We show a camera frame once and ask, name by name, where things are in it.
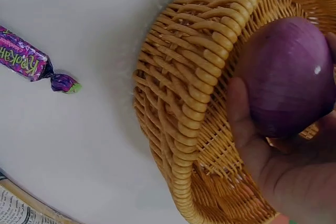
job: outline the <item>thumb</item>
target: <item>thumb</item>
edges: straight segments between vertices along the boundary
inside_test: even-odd
[[[252,178],[258,183],[272,156],[272,149],[254,126],[250,117],[246,86],[240,78],[232,78],[229,84],[227,112],[239,155]]]

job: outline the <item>finger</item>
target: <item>finger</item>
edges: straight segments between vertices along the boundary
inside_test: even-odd
[[[265,138],[258,134],[250,117],[246,86],[240,78],[233,78],[229,84],[227,109],[236,148],[257,182],[272,151]]]
[[[328,33],[326,35],[329,47],[332,51],[332,58],[334,63],[336,63],[336,35],[334,33]]]
[[[302,144],[306,144],[307,142],[307,140],[300,135],[287,138],[271,138],[269,141],[272,146],[284,154],[295,152]]]
[[[320,131],[336,128],[336,111],[332,111],[328,115],[322,117],[316,122],[316,126]]]

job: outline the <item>wrapped candy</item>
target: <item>wrapped candy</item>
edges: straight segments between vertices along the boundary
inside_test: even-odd
[[[49,57],[0,26],[0,63],[30,81],[50,78],[53,91],[77,93],[81,85],[67,74],[54,73]]]

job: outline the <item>candy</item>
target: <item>candy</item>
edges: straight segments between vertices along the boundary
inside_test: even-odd
[[[81,89],[81,84],[72,77],[54,73],[50,59],[45,53],[2,26],[0,26],[0,63],[30,81],[50,78],[53,91],[70,94],[77,93]]]

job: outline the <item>purple onion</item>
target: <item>purple onion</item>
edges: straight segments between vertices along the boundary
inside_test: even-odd
[[[306,19],[279,19],[254,33],[236,75],[246,83],[260,133],[289,137],[329,114],[336,100],[333,68],[325,36]]]

